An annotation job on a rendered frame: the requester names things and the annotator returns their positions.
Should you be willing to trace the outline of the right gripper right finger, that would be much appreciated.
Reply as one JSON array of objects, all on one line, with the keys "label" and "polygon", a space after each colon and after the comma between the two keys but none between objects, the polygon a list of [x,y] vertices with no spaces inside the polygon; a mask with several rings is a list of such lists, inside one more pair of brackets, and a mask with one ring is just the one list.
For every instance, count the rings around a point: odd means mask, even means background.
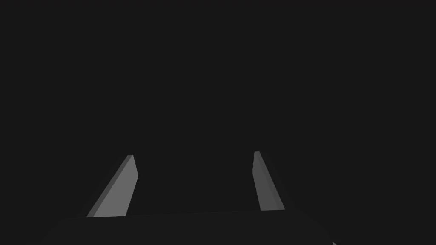
[{"label": "right gripper right finger", "polygon": [[280,171],[268,152],[254,152],[252,176],[260,210],[295,210]]}]

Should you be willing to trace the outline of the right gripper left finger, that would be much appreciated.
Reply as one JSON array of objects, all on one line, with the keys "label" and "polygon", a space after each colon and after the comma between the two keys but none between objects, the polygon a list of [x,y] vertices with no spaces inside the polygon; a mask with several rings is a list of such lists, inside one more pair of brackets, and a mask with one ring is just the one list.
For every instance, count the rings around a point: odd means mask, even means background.
[{"label": "right gripper left finger", "polygon": [[122,217],[127,214],[138,180],[133,155],[125,155],[110,165],[93,194],[77,214],[79,218]]}]

